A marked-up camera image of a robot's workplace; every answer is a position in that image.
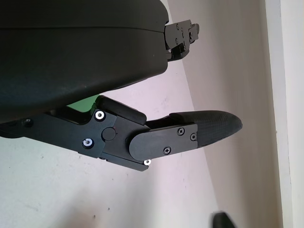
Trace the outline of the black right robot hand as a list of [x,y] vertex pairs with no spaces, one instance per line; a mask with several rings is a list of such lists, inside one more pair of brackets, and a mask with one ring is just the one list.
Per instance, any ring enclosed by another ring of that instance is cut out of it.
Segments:
[[212,228],[236,228],[234,222],[231,220],[230,216],[221,211],[214,213],[212,216]]

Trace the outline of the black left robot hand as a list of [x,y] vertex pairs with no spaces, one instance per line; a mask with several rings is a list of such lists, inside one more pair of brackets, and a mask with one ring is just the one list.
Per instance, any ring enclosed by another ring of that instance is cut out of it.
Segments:
[[238,132],[224,111],[145,114],[103,95],[186,57],[199,38],[159,0],[3,0],[0,135],[26,137],[130,169]]

